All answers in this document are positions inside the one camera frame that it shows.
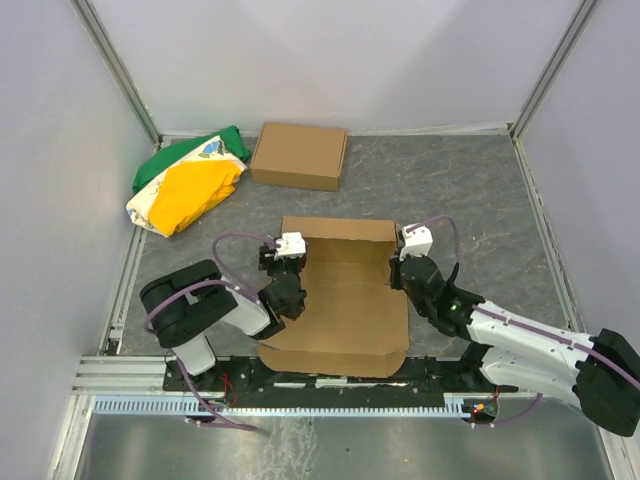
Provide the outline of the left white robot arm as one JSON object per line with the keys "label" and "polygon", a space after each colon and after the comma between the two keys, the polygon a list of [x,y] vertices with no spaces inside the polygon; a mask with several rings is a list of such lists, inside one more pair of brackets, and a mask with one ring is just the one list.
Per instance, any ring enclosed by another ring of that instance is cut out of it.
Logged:
{"label": "left white robot arm", "polygon": [[270,282],[255,295],[227,279],[219,265],[202,260],[156,279],[140,292],[147,313],[144,329],[174,353],[188,374],[198,376],[216,367],[206,331],[214,324],[231,325],[255,340],[268,339],[305,310],[307,292],[301,272],[306,242],[297,232],[259,249],[258,268]]}

